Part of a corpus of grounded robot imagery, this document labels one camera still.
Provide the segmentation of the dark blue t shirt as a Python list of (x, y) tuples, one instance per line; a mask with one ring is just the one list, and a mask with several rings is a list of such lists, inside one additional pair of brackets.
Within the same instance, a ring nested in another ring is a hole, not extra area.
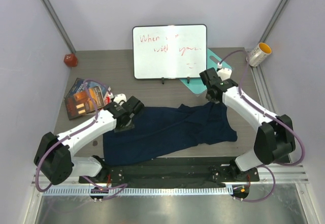
[(146, 107), (134, 119), (134, 128), (103, 135), (104, 160), (111, 166), (131, 165), (200, 144), (237, 139), (222, 104)]

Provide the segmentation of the white whiteboard with red writing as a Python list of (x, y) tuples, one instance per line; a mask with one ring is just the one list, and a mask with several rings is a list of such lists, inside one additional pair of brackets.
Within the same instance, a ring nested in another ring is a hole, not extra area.
[(136, 79), (190, 80), (207, 68), (204, 24), (135, 26), (132, 42)]

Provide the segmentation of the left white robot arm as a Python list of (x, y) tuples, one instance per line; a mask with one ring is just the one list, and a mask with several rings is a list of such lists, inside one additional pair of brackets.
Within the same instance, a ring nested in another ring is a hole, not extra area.
[(133, 128), (133, 117), (145, 108), (132, 96), (127, 101), (114, 100), (82, 124), (58, 135), (46, 133), (40, 142), (34, 163), (52, 185), (69, 177), (91, 177), (98, 183), (108, 177), (107, 164), (98, 156), (78, 157), (76, 153), (107, 132)]

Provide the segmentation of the blue nineteen eighty-four book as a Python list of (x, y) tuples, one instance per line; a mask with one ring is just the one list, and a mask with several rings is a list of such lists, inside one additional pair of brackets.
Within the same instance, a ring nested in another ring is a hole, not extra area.
[(103, 84), (99, 84), (93, 80), (91, 81), (86, 81), (84, 83), (84, 79), (82, 78), (77, 78), (73, 84), (73, 86), (71, 87), (71, 89), (69, 90), (67, 96), (72, 96), (76, 93), (79, 93), (81, 91), (84, 91), (84, 85), (86, 85), (87, 88), (92, 88), (95, 86), (99, 86), (102, 94), (105, 95), (106, 93), (110, 93), (111, 92), (111, 87), (109, 86), (105, 86)]

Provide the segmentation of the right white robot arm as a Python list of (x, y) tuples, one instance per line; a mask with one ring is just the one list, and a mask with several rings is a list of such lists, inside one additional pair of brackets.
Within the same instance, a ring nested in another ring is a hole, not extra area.
[(296, 149), (293, 123), (289, 116), (270, 112), (244, 93), (231, 78), (222, 79), (221, 70), (207, 69), (200, 73), (207, 88), (206, 98), (235, 110), (256, 131), (253, 148), (230, 161), (229, 174), (240, 181), (248, 172), (269, 165)]

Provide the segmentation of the red paperback book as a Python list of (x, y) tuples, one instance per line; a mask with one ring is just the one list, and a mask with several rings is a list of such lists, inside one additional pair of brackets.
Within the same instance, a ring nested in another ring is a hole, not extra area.
[(107, 91), (103, 96), (104, 105), (101, 107), (101, 109), (103, 109), (106, 105), (108, 105), (113, 99), (114, 99), (113, 93)]

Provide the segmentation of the dark orange cover book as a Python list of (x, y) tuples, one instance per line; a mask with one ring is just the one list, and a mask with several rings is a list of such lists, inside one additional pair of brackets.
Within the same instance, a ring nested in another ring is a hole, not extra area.
[(84, 90), (64, 99), (69, 120), (94, 112), (95, 107), (91, 99), (93, 99), (98, 109), (105, 106), (102, 91), (99, 86), (89, 88), (88, 92), (90, 95)]

